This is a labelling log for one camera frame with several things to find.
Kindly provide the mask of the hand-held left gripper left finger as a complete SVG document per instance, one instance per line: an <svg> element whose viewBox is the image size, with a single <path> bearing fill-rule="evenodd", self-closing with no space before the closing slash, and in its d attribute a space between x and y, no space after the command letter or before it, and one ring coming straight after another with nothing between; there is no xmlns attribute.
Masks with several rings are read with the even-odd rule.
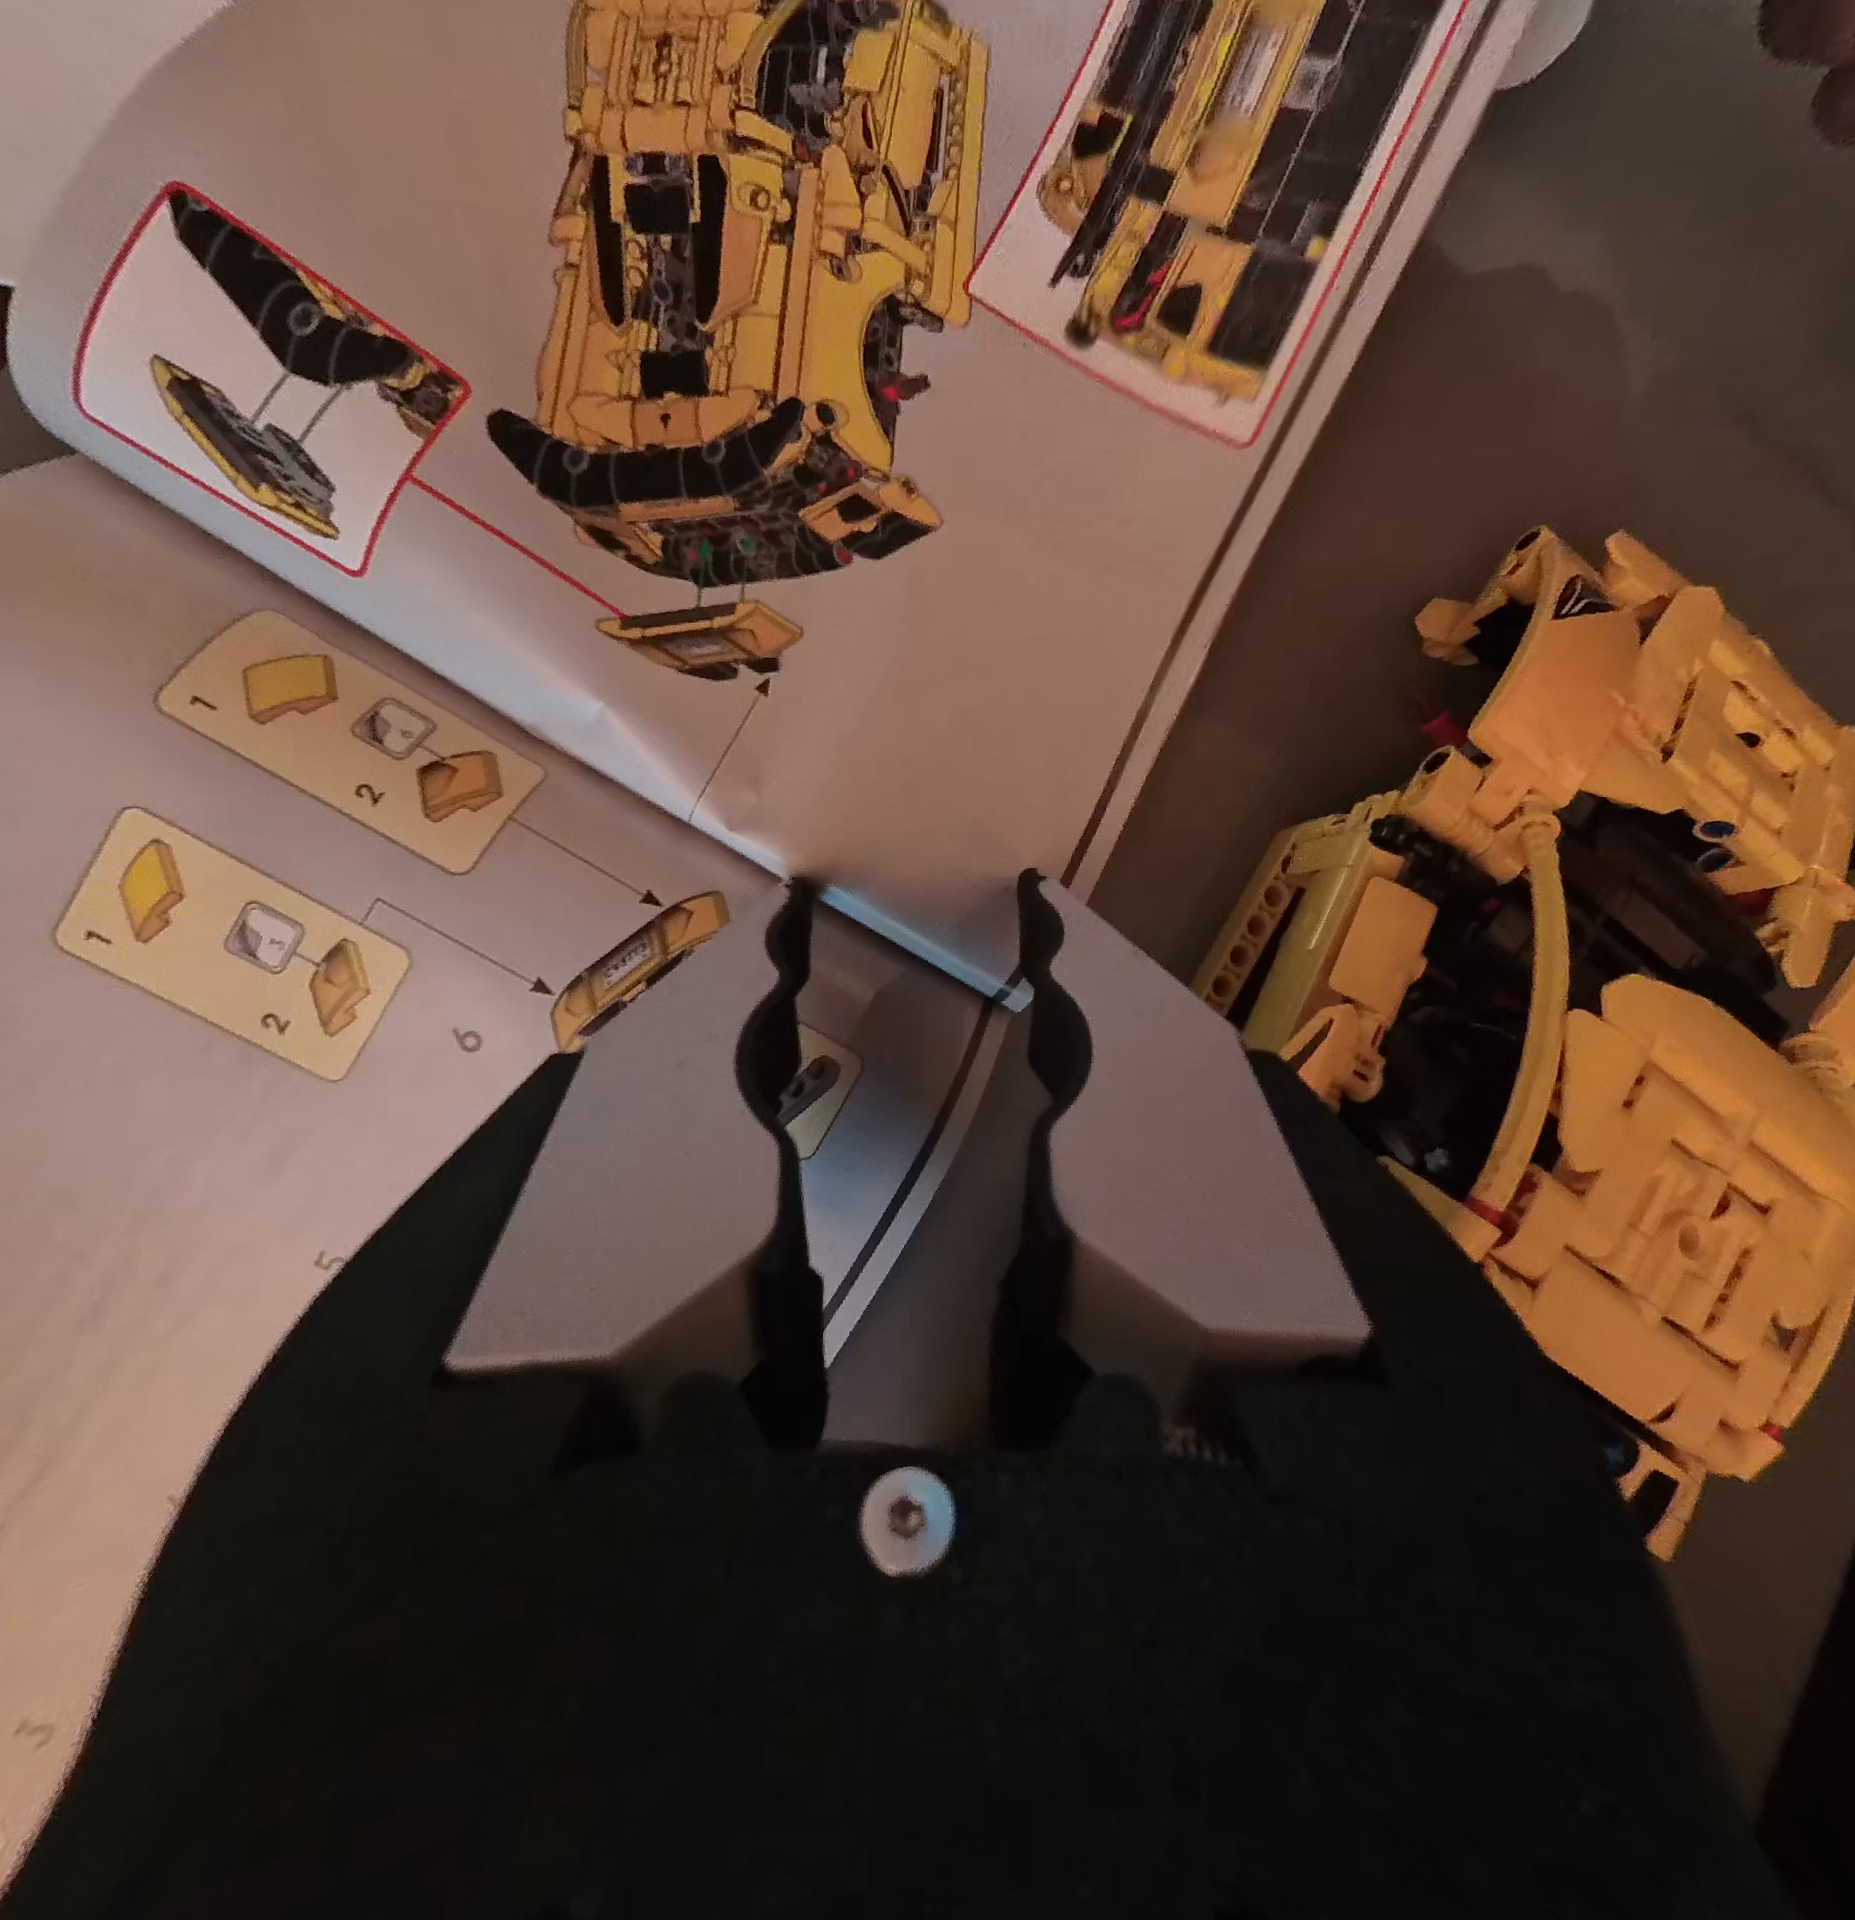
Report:
<svg viewBox="0 0 1855 1920"><path fill-rule="evenodd" d="M775 1119L802 1065L815 912L810 884L783 884L581 1046L453 1375L603 1382L638 1424L712 1375L770 1447L821 1444L822 1286Z"/></svg>

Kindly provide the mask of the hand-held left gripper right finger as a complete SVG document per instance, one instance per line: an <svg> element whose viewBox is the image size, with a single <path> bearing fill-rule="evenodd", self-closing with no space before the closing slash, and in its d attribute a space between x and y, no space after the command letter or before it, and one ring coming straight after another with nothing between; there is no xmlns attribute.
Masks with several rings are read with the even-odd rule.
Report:
<svg viewBox="0 0 1855 1920"><path fill-rule="evenodd" d="M1045 1097L992 1320L992 1444L1040 1451L1090 1379L1168 1424L1220 1382L1358 1356L1371 1325L1242 1037L1053 876L1016 880Z"/></svg>

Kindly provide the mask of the yellow toy brick car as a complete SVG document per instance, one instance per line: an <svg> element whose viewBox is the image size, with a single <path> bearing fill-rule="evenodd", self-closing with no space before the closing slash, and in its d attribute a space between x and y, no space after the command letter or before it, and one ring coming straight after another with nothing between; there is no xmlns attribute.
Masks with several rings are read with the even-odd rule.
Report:
<svg viewBox="0 0 1855 1920"><path fill-rule="evenodd" d="M1524 530L1398 786L1278 830L1192 993L1287 1063L1609 1431L1667 1562L1855 1310L1855 725L1718 590Z"/></svg>

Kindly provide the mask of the grey desk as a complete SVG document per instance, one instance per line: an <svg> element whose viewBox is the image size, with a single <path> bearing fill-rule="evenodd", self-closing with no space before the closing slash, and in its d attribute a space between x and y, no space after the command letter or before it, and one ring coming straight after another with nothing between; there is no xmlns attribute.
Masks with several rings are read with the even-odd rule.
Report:
<svg viewBox="0 0 1855 1920"><path fill-rule="evenodd" d="M1537 522L1629 530L1855 725L1855 150L1754 3L1596 3L1490 102L1153 760L1090 907L1192 972L1278 830L1398 786L1458 673L1411 617ZM833 1436L953 1444L1039 1085L1010 1022L931 1210L837 1362ZM1664 1572L1760 1810L1855 1549L1855 1321L1786 1457Z"/></svg>

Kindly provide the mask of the person's right hand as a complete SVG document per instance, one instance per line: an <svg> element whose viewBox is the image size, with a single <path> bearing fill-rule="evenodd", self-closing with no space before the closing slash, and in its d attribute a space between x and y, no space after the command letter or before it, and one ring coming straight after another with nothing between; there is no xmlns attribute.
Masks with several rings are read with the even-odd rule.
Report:
<svg viewBox="0 0 1855 1920"><path fill-rule="evenodd" d="M1763 46L1822 72L1810 126L1830 147L1855 147L1855 3L1763 3Z"/></svg>

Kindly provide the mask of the open instruction booklet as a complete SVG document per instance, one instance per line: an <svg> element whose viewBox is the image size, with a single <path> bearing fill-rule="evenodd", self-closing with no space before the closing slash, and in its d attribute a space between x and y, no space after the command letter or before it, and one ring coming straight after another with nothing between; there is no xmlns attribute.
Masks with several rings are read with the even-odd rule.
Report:
<svg viewBox="0 0 1855 1920"><path fill-rule="evenodd" d="M65 142L0 478L0 1897L303 1310L658 912L821 885L840 1353L1105 876L1524 3L1355 109L1215 400L1066 341L1127 3L229 3Z"/></svg>

